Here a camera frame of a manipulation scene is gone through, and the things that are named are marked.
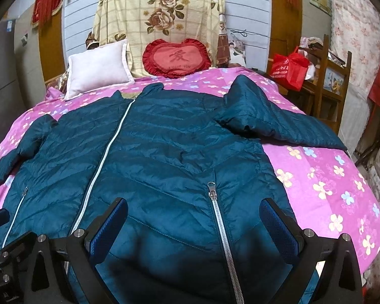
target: blue gripper pad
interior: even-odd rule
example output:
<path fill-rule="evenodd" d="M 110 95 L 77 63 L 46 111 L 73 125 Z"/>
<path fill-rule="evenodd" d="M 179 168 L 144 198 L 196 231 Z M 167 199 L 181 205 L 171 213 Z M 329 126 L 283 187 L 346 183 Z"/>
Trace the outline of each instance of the blue gripper pad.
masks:
<path fill-rule="evenodd" d="M 287 264 L 295 265 L 299 261 L 301 252 L 300 244 L 290 232 L 279 214 L 283 214 L 280 208 L 271 199 L 264 199 L 259 206 L 259 215 L 270 237 L 272 238 L 277 250 Z"/>
<path fill-rule="evenodd" d="M 96 265 L 104 262 L 127 216 L 127 201 L 117 198 L 102 216 L 93 220 L 87 228 L 88 233 L 85 238 L 90 263 Z"/>

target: chinese character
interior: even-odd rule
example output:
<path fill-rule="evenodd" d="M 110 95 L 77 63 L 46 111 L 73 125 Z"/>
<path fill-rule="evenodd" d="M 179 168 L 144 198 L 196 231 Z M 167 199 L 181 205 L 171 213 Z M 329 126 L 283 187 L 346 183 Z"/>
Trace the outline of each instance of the chinese character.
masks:
<path fill-rule="evenodd" d="M 188 62 L 188 60 L 186 60 L 186 59 L 183 58 L 184 54 L 185 54 L 185 52 L 183 50 L 178 50 L 174 54 L 170 54 L 169 55 L 169 57 L 174 56 L 173 59 L 171 59 L 170 61 L 171 62 L 175 62 L 175 61 L 178 61 L 178 60 L 184 60 L 185 62 Z"/>

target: white curtain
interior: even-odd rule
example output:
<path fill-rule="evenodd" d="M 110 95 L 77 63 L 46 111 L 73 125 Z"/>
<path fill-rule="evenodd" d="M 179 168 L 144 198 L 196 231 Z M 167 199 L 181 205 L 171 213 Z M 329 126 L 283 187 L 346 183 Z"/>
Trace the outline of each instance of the white curtain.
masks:
<path fill-rule="evenodd" d="M 331 49 L 352 70 L 339 136 L 352 154 L 370 115 L 367 96 L 380 66 L 380 14 L 369 0 L 332 1 Z"/>

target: pink floral bedsheet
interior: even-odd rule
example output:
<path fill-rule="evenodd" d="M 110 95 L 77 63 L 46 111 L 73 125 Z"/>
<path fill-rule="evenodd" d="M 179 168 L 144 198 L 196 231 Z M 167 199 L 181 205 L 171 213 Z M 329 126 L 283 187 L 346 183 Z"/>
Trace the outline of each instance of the pink floral bedsheet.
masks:
<path fill-rule="evenodd" d="M 86 93 L 65 101 L 50 88 L 46 100 L 26 111 L 12 125 L 0 145 L 0 158 L 14 149 L 33 121 L 44 114 L 59 119 L 70 110 L 90 104 L 116 90 L 132 93 L 155 82 L 165 89 L 190 90 L 216 96 L 226 94 L 236 76 L 245 74 L 266 96 L 284 110 L 302 113 L 278 93 L 276 84 L 245 68 L 211 69 L 180 79 L 141 78 L 130 86 L 118 86 Z M 365 271 L 380 250 L 380 206 L 367 181 L 349 157 L 340 150 L 319 149 L 267 142 L 263 145 L 278 179 L 284 184 L 291 207 L 302 229 L 337 238 L 349 233 L 357 252 L 360 270 Z M 0 186 L 0 209 L 14 174 Z"/>

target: red ruffled cushion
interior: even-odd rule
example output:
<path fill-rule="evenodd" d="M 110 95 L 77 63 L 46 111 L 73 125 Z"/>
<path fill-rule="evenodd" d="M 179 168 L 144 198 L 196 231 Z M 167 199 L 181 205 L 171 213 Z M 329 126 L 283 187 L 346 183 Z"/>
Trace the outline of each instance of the red ruffled cushion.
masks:
<path fill-rule="evenodd" d="M 211 66 L 207 49 L 195 39 L 186 39 L 182 43 L 155 40 L 146 46 L 142 62 L 148 73 L 171 79 L 207 70 Z"/>

